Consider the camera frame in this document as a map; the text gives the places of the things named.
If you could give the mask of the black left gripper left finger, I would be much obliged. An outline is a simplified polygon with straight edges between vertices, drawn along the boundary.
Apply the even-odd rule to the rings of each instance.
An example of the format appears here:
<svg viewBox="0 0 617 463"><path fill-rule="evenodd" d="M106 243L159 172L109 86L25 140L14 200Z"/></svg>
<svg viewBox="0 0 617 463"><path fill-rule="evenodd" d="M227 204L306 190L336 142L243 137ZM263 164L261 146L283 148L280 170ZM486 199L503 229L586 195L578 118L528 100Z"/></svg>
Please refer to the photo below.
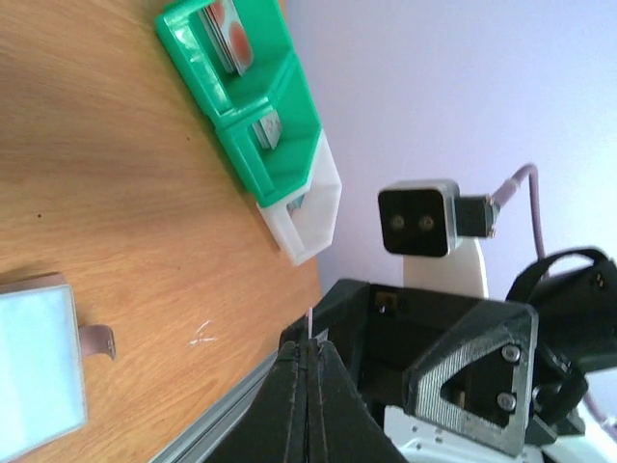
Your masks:
<svg viewBox="0 0 617 463"><path fill-rule="evenodd" d="M286 342L255 399L208 462L305 462L308 344Z"/></svg>

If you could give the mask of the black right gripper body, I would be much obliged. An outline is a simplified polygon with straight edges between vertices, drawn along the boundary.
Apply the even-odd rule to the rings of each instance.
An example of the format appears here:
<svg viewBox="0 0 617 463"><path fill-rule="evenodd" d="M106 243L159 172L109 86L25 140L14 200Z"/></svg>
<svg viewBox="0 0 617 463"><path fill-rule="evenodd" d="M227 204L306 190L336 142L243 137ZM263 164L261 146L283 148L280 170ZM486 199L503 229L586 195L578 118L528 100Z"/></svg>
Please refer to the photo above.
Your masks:
<svg viewBox="0 0 617 463"><path fill-rule="evenodd" d="M356 280L337 282L311 319L372 415L388 406L492 449L551 444L584 430L587 383L564 324L528 297L505 301Z"/></svg>

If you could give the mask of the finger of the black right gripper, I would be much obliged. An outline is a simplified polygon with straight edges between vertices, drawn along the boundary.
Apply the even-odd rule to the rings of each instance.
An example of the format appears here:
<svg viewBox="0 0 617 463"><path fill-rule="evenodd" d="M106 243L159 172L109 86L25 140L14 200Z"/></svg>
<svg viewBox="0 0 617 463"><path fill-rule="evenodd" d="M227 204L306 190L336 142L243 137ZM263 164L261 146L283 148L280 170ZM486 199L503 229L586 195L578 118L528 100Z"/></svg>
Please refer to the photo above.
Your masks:
<svg viewBox="0 0 617 463"><path fill-rule="evenodd" d="M404 371L404 411L519 455L537 333L538 315L527 305L476 304Z"/></svg>

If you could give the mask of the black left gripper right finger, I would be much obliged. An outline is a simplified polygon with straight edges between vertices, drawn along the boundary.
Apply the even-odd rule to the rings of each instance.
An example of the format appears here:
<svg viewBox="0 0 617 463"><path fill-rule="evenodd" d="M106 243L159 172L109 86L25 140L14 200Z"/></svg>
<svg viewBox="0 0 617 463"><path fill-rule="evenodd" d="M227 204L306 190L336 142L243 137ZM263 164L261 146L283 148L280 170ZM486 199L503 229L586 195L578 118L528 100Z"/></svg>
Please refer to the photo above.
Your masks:
<svg viewBox="0 0 617 463"><path fill-rule="evenodd" d="M403 462L368 413L334 345L307 342L308 462Z"/></svg>

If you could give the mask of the pink leather card holder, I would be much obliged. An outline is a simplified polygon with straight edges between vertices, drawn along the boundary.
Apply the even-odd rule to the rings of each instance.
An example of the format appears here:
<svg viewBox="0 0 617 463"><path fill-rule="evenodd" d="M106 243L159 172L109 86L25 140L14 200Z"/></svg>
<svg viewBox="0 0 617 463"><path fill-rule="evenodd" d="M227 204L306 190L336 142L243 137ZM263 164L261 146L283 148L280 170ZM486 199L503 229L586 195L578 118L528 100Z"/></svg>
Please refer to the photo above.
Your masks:
<svg viewBox="0 0 617 463"><path fill-rule="evenodd" d="M88 421L83 359L114 359L112 328L78 325L73 291L51 273L1 286L1 460L12 462Z"/></svg>

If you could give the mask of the white card red drawings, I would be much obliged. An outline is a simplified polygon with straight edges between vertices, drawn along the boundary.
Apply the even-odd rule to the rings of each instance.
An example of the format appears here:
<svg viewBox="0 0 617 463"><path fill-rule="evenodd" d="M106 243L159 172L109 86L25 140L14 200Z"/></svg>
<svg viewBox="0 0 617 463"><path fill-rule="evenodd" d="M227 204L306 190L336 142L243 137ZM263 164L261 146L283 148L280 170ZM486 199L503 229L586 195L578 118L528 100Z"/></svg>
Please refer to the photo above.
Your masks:
<svg viewBox="0 0 617 463"><path fill-rule="evenodd" d="M306 314L308 340L313 338L313 307L309 307Z"/></svg>

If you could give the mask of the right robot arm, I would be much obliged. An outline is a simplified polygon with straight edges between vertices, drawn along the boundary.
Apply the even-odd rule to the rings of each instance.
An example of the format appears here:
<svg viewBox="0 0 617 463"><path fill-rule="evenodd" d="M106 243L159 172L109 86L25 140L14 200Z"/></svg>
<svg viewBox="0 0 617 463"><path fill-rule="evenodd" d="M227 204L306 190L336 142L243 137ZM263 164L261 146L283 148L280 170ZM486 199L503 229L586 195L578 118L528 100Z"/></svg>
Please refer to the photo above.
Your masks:
<svg viewBox="0 0 617 463"><path fill-rule="evenodd" d="M599 274L549 279L548 256L529 265L504 301L356 280L334 285L316 309L324 342L296 321L281 347L300 362L296 397L307 400L308 456L315 462L400 462L377 415L388 405L474 443L514 456L523 449L532 391L563 381L539 415L553 423L582 397L585 367L616 362L612 327L615 264L600 250L581 255Z"/></svg>

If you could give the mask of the teal card stack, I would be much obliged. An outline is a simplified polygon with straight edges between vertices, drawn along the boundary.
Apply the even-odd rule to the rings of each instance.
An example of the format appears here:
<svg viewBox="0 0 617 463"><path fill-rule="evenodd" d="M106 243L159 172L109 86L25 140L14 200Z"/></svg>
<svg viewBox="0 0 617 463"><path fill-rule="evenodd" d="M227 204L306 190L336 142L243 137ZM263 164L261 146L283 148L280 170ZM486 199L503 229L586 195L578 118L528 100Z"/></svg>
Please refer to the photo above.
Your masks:
<svg viewBox="0 0 617 463"><path fill-rule="evenodd" d="M289 202L286 205L286 210L287 212L292 215L296 210L300 209L303 205L305 196L304 195L300 195L297 198L293 199L291 202Z"/></svg>

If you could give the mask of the red circle card stack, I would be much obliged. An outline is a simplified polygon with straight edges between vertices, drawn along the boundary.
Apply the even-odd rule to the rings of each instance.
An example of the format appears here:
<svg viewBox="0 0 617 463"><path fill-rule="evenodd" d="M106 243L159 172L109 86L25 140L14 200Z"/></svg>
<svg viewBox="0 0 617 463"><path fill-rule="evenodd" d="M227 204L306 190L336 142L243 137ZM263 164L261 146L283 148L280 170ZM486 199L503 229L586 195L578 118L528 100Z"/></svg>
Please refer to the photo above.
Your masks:
<svg viewBox="0 0 617 463"><path fill-rule="evenodd" d="M234 2L213 1L199 9L198 15L224 71L244 75L254 52Z"/></svg>

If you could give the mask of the white bin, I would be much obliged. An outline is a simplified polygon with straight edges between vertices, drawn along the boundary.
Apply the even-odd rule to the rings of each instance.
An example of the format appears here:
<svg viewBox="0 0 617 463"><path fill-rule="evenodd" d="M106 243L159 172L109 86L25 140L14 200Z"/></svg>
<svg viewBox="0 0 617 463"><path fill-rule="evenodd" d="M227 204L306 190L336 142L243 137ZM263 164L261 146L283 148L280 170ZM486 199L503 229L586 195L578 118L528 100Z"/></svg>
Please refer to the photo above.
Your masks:
<svg viewBox="0 0 617 463"><path fill-rule="evenodd" d="M325 132L319 134L305 185L278 202L257 209L279 248L299 266L328 248L334 238L342 183ZM286 205L300 195L300 209L290 215Z"/></svg>

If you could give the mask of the small green bin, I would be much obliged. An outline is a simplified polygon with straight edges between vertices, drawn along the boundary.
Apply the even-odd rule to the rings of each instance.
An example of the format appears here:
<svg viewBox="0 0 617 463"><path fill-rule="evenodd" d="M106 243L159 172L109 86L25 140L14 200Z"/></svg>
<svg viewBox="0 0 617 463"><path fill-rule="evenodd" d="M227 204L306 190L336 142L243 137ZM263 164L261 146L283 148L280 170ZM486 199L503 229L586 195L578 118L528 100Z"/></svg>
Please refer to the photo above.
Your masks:
<svg viewBox="0 0 617 463"><path fill-rule="evenodd" d="M267 207L309 180L321 128L302 65L292 55L256 108L216 135L243 185Z"/></svg>

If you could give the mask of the large green bin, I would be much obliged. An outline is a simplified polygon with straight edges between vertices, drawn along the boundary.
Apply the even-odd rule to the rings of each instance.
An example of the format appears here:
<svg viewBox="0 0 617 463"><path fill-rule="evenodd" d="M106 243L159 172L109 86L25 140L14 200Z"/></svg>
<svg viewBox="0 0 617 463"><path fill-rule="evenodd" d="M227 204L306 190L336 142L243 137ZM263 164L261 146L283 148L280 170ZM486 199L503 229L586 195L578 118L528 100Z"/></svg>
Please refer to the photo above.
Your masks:
<svg viewBox="0 0 617 463"><path fill-rule="evenodd" d="M217 127L271 101L293 54L279 1L173 1L156 17L155 30Z"/></svg>

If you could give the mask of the aluminium front rail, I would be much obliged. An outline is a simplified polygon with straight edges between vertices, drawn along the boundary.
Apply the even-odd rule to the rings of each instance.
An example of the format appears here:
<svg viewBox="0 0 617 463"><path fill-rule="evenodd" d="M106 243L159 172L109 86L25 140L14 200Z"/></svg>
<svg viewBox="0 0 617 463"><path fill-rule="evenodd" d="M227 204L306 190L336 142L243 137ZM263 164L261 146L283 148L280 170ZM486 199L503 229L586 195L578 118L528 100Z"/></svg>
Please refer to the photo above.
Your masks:
<svg viewBox="0 0 617 463"><path fill-rule="evenodd" d="M150 462L203 462L248 411L276 358L277 351L274 351L152 457Z"/></svg>

